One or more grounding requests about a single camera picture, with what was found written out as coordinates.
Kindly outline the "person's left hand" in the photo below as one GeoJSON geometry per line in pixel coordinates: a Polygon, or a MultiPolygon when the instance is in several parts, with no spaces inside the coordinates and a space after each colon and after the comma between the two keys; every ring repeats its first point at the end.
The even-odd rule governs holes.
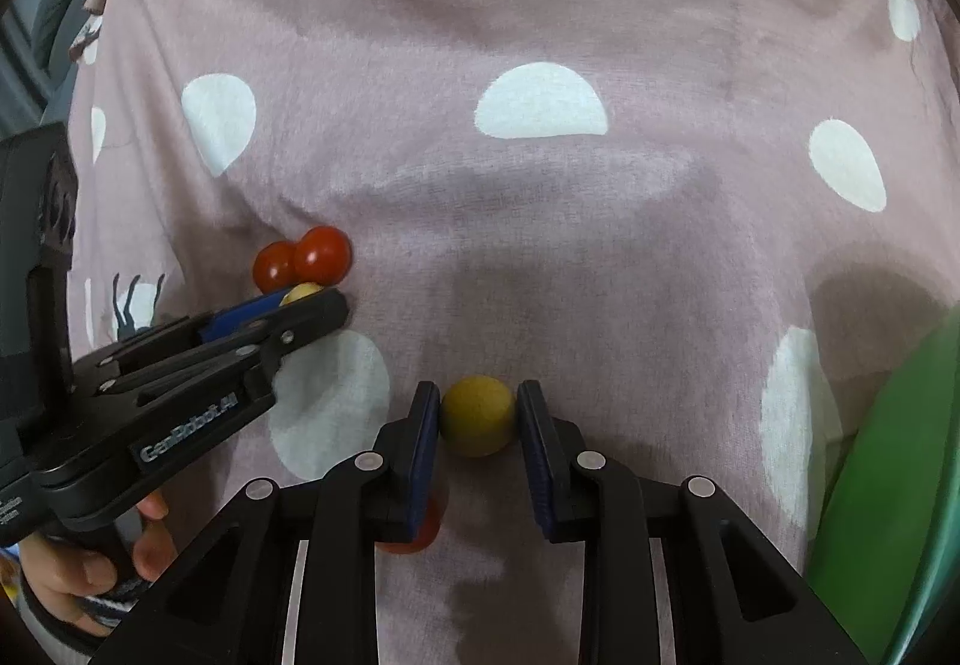
{"type": "MultiPolygon", "coordinates": [[[[155,582],[178,556],[166,519],[169,506],[160,491],[149,493],[137,509],[143,532],[132,546],[132,562],[137,573],[155,582]]],[[[107,626],[83,612],[82,597],[109,592],[117,582],[117,569],[101,553],[73,548],[65,543],[32,534],[20,543],[21,571],[39,603],[62,623],[96,637],[110,635],[107,626]]]]}

